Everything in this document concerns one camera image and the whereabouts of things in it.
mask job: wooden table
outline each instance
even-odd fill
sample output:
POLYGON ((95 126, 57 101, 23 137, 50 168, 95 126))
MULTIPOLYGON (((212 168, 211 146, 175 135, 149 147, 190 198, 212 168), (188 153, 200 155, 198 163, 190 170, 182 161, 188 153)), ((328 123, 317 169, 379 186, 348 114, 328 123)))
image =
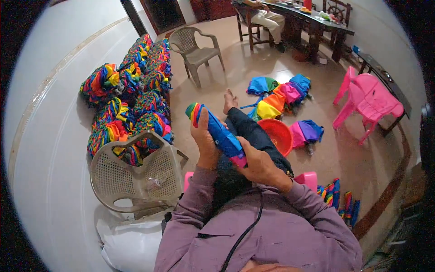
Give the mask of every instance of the wooden table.
POLYGON ((367 73, 370 74, 374 72, 374 74, 380 79, 380 81, 385 85, 385 87, 390 91, 390 93, 400 101, 403 105, 403 114, 397 118, 394 123, 392 123, 387 129, 382 129, 382 134, 385 136, 391 132, 391 130, 402 120, 402 118, 406 115, 409 119, 411 115, 411 104, 405 97, 405 95, 400 90, 399 86, 394 82, 394 80, 390 77, 384 75, 382 66, 369 54, 366 53, 358 53, 358 56, 363 60, 361 65, 361 69, 358 74, 364 73, 364 69, 368 66, 367 73))
MULTIPOLYGON (((269 7, 269 9, 275 13, 284 16, 290 15, 292 17, 295 17, 297 20, 299 20, 302 23, 306 22, 310 24, 310 31, 308 33, 310 35, 310 40, 308 41, 309 44, 308 55, 309 55, 309 59, 313 63, 316 63, 317 61, 317 53, 319 51, 320 37, 323 35, 324 31, 331 31, 331 30, 337 31, 337 39, 334 44, 334 48, 333 48, 334 51, 332 53, 332 59, 335 62, 338 62, 341 58, 341 51, 342 51, 343 44, 345 43, 346 40, 346 35, 349 34, 353 36, 355 34, 354 31, 350 30, 344 24, 336 24, 322 19, 319 16, 318 11, 312 10, 311 14, 308 14, 308 13, 303 13, 299 9, 295 8, 295 7, 301 7, 299 5, 294 5, 291 7, 284 3, 268 3, 266 1, 262 1, 262 2, 266 4, 269 7)), ((295 37, 293 37, 292 39, 293 42, 299 41, 300 43, 301 30, 302 27, 294 31, 295 37)))

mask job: beige trousers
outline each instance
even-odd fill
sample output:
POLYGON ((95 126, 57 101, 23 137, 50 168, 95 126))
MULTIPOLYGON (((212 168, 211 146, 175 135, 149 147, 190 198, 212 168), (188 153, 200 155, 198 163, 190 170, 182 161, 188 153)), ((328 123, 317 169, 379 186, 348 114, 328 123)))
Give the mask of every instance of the beige trousers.
POLYGON ((259 12, 251 18, 251 22, 260 24, 269 29, 276 44, 281 41, 281 32, 285 24, 284 16, 271 11, 259 10, 259 12))

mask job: tiled floor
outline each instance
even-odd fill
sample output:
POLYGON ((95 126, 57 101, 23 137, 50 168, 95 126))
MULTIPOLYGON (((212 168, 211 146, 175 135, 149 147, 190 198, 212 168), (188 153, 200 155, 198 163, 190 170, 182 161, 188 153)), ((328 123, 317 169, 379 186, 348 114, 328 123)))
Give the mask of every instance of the tiled floor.
MULTIPOLYGON (((181 55, 175 52, 171 54, 174 73, 171 82, 174 88, 171 91, 172 128, 175 145, 190 158, 186 170, 193 170, 198 159, 196 144, 190 136, 189 119, 184 114, 190 103, 204 103, 217 116, 225 118, 222 109, 226 88, 232 89, 239 97, 239 105, 244 106, 257 100, 257 97, 245 93, 252 77, 267 76, 284 83, 292 76, 302 73, 311 78, 310 93, 314 100, 306 101, 296 117, 285 115, 283 122, 291 125, 297 120, 312 119, 325 128, 325 134, 323 141, 315 145, 312 156, 307 155, 303 149, 293 150, 287 159, 296 175, 316 171, 321 185, 331 183, 334 178, 339 177, 342 195, 345 191, 352 191, 356 199, 361 199, 359 218, 362 218, 385 190, 403 157, 399 130, 395 128, 386 138, 379 131, 374 131, 359 146, 358 140, 365 131, 361 116, 352 115, 337 131, 332 128, 333 120, 347 99, 344 97, 338 106, 332 105, 345 75, 342 65, 330 59, 327 65, 299 63, 291 57, 291 49, 281 54, 276 49, 269 48, 268 44, 255 46, 251 53, 247 37, 243 42, 239 40, 235 17, 194 26, 204 33, 217 36, 226 71, 222 70, 217 57, 210 60, 209 67, 199 67, 202 88, 198 89, 192 79, 187 78, 181 55)), ((211 39, 198 34, 197 43, 200 47, 212 47, 211 39)))

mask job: bare foot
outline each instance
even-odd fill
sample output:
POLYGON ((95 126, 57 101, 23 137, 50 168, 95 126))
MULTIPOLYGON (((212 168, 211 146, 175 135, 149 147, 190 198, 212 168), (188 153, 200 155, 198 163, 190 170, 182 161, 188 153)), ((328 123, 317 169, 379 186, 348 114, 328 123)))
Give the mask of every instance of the bare foot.
POLYGON ((233 95, 233 92, 230 89, 227 89, 224 94, 225 104, 224 104, 224 114, 228 115, 228 111, 232 107, 239 106, 239 98, 233 95))

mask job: dark trousers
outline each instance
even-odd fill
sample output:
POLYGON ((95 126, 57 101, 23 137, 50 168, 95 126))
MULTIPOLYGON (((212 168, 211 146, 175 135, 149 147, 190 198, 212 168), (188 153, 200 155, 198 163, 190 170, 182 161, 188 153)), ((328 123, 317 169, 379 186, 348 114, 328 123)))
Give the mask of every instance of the dark trousers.
MULTIPOLYGON (((225 120, 228 130, 235 136, 242 136, 253 147, 269 154, 275 165, 287 173, 290 162, 279 153, 266 132, 257 122, 239 109, 233 107, 225 120)), ((213 211, 217 212, 226 202, 252 188, 252 183, 237 172, 229 158, 222 155, 217 165, 217 179, 214 184, 213 211)))

